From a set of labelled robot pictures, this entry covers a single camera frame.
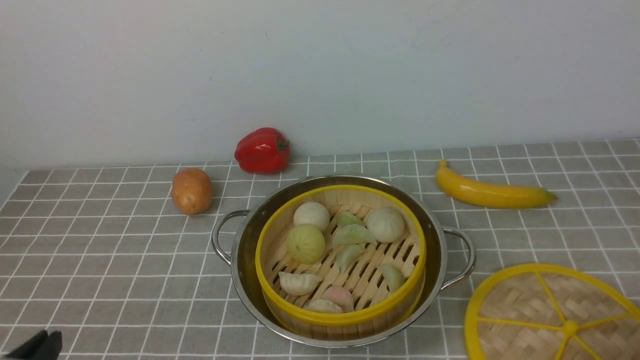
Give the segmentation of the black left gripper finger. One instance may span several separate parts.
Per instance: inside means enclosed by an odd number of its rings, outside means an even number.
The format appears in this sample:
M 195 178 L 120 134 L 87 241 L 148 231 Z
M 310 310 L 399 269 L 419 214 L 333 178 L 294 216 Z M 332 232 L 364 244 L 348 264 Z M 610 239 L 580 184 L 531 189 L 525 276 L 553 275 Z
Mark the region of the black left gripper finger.
M 48 360 L 49 355 L 41 353 L 41 346 L 45 344 L 48 337 L 48 331 L 39 331 L 26 342 L 7 353 L 5 360 Z
M 63 335 L 61 331 L 53 331 L 47 334 L 44 341 L 44 360 L 57 360 L 63 348 Z

